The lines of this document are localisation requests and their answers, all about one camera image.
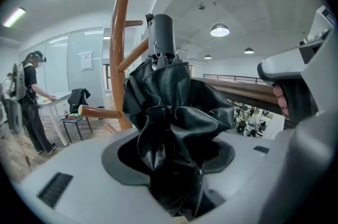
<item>floor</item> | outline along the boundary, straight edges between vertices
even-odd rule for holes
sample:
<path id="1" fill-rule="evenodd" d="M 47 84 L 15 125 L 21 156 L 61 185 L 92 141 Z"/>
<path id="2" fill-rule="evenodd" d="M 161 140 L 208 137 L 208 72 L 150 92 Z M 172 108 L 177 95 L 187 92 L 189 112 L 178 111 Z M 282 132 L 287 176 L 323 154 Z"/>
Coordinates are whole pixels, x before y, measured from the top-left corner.
<path id="1" fill-rule="evenodd" d="M 14 182 L 21 182 L 39 165 L 54 157 L 60 151 L 72 146 L 72 144 L 81 141 L 75 124 L 66 124 L 69 136 L 72 140 L 72 143 L 69 143 L 63 123 L 59 122 L 60 129 L 68 142 L 68 146 L 65 147 L 59 139 L 50 117 L 41 116 L 41 121 L 47 139 L 51 143 L 57 144 L 57 148 L 51 155 L 47 155 L 45 152 L 37 154 L 30 138 L 25 135 L 24 130 L 22 130 L 19 135 L 15 135 L 9 130 L 7 123 L 4 124 L 3 128 L 0 130 L 0 162 L 7 172 L 9 179 Z M 89 130 L 87 122 L 80 121 L 78 123 L 83 140 L 110 135 L 105 129 L 106 123 L 110 123 L 116 130 L 120 130 L 118 120 L 116 119 L 99 120 L 89 118 L 89 123 L 93 130 L 92 133 Z"/>

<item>black jacket on chair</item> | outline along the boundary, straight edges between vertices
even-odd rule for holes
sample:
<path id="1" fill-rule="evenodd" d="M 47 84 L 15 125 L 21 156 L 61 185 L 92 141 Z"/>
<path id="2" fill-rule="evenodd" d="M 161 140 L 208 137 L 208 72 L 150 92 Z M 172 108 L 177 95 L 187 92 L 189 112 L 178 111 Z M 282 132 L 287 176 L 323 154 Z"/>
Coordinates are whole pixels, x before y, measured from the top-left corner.
<path id="1" fill-rule="evenodd" d="M 72 95 L 68 98 L 69 112 L 78 113 L 80 105 L 88 105 L 86 99 L 90 96 L 87 89 L 74 89 Z"/>

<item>finger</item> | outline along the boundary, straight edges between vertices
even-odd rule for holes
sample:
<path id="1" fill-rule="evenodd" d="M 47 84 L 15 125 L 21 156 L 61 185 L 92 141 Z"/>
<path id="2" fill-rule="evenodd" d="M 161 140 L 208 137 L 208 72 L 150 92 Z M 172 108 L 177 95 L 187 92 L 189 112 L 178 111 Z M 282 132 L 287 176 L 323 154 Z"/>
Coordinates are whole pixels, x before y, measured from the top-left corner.
<path id="1" fill-rule="evenodd" d="M 283 96 L 283 90 L 281 89 L 281 87 L 279 85 L 275 85 L 274 86 L 274 95 L 275 96 Z"/>
<path id="2" fill-rule="evenodd" d="M 283 113 L 286 117 L 290 116 L 289 109 L 288 108 L 283 108 Z"/>
<path id="3" fill-rule="evenodd" d="M 278 104 L 281 108 L 287 108 L 287 102 L 284 96 L 278 97 Z"/>

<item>wooden coat rack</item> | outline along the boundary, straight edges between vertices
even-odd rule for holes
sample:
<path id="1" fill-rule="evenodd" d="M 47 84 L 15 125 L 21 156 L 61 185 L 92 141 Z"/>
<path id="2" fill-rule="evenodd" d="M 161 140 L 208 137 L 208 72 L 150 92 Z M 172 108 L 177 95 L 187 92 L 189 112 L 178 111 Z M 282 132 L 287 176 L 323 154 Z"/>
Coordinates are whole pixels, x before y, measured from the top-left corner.
<path id="1" fill-rule="evenodd" d="M 132 52 L 124 58 L 124 30 L 126 27 L 140 26 L 141 20 L 126 20 L 127 6 L 129 0 L 116 0 L 114 13 L 111 19 L 110 28 L 110 74 L 112 97 L 114 99 L 115 110 L 80 106 L 79 115 L 94 118 L 113 118 L 118 119 L 121 130 L 132 128 L 132 124 L 122 112 L 123 103 L 123 83 L 125 80 L 125 70 L 148 49 L 148 38 L 145 38 L 135 47 Z M 111 133 L 116 130 L 109 124 L 106 129 Z"/>

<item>shoe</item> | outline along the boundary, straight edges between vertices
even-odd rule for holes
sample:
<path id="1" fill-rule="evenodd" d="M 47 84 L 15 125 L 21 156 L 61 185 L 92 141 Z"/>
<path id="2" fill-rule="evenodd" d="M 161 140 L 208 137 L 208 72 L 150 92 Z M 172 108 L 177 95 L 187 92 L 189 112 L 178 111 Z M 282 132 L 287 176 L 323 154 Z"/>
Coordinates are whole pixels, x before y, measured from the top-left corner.
<path id="1" fill-rule="evenodd" d="M 54 150 L 57 148 L 57 145 L 55 143 L 53 143 L 52 145 L 53 145 L 53 147 L 52 147 L 51 151 L 47 154 L 52 154 L 54 152 Z"/>

